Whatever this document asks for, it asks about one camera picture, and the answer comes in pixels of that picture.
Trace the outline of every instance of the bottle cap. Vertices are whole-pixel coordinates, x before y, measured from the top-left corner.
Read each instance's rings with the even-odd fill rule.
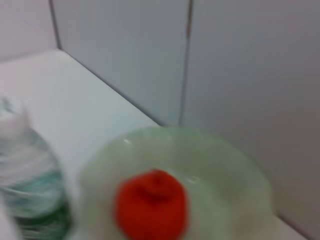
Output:
[[[29,128],[24,103],[16,98],[0,96],[0,138],[14,138]]]

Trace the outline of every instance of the white wall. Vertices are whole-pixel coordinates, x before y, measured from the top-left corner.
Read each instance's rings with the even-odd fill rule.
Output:
[[[53,3],[68,54],[154,119],[178,124],[188,0]]]
[[[259,160],[281,213],[320,239],[320,2],[194,4],[184,125]]]
[[[0,61],[53,48],[49,0],[0,1]]]

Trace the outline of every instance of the red fruit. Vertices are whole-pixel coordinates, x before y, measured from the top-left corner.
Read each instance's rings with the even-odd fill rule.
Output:
[[[115,220],[131,240],[178,240],[188,223],[184,187],[161,170],[131,178],[116,194]]]

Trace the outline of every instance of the light green plate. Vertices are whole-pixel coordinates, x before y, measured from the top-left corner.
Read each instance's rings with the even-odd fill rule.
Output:
[[[85,169],[82,225],[89,239],[127,239],[113,220],[115,191],[154,168],[187,189],[190,225],[181,240],[274,239],[272,191],[248,156],[218,137],[166,127],[115,139]]]

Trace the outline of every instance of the blurry object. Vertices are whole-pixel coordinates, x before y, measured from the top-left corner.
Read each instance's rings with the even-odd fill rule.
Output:
[[[189,199],[182,240],[272,240],[272,191],[252,161],[224,140],[183,128],[146,128],[104,147],[84,171],[82,224],[88,239],[127,239],[114,221],[125,179],[154,168],[176,177]]]
[[[24,104],[0,98],[0,189],[25,240],[61,240],[71,226],[63,176]]]
[[[115,198],[115,220],[131,240],[178,240],[188,222],[185,189],[153,170],[126,180]]]

